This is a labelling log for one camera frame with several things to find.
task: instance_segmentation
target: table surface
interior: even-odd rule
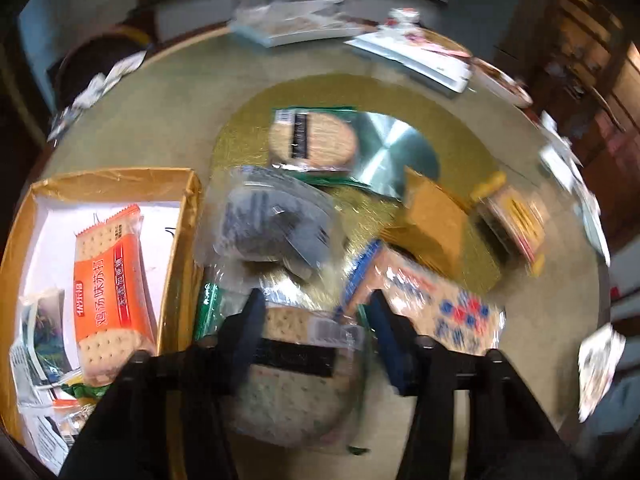
[[[574,213],[574,200],[540,169],[542,134],[520,110],[473,80],[462,95],[447,98],[396,66],[356,55],[340,41],[267,50],[219,30],[161,52],[124,78],[80,117],[42,176],[105,167],[171,166],[193,168],[206,185],[216,136],[243,102],[277,83],[325,73],[367,75],[420,92],[462,120],[516,188],[536,192],[544,201],[550,221],[542,275],[532,278],[524,269],[515,270],[487,297],[506,307],[500,348],[558,426],[576,409],[578,346],[598,322],[598,263]],[[456,402],[456,428],[464,428],[464,395]],[[412,399],[394,395],[377,368],[369,381],[363,431],[356,442],[369,453],[327,460],[314,452],[234,437],[241,477],[394,478],[413,405]],[[463,441],[456,440],[456,449],[462,449],[458,446],[464,446]],[[268,452],[256,452],[262,446]],[[454,460],[454,471],[454,476],[461,473],[460,459]]]

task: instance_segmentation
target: cardboard box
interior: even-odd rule
[[[76,233],[131,203],[137,203],[145,215],[140,238],[158,327],[158,353],[190,344],[202,276],[193,261],[200,191],[194,171],[183,168],[83,171],[30,187],[0,266],[0,418],[14,438],[24,442],[8,359],[17,335],[18,297],[38,292],[34,288],[65,290],[65,350],[72,365],[76,364],[73,312],[67,308],[72,298]]]

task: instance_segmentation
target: black label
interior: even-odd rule
[[[335,351],[335,348],[263,338],[255,351],[254,363],[299,374],[331,377],[334,374]]]
[[[307,158],[306,156],[307,114],[296,114],[291,139],[291,158]]]

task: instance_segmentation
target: gold circular placemat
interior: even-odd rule
[[[497,169],[494,158],[480,140],[456,116],[409,88],[367,76],[314,75],[274,85],[245,102],[221,129],[213,150],[212,170],[242,164],[264,166],[268,159],[268,133],[274,108],[353,106],[360,111],[395,117],[422,132],[440,163],[438,184],[458,196],[472,189]],[[400,204],[382,200],[352,187],[325,189],[340,208],[349,237],[346,265],[392,222]],[[464,287],[484,294],[500,278],[500,270],[488,246],[471,225],[463,236],[463,261],[457,279]],[[330,308],[337,298],[322,298]]]

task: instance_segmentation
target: orange cracker package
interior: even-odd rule
[[[140,265],[137,205],[76,237],[74,322],[82,374],[111,383],[136,350],[156,353]]]

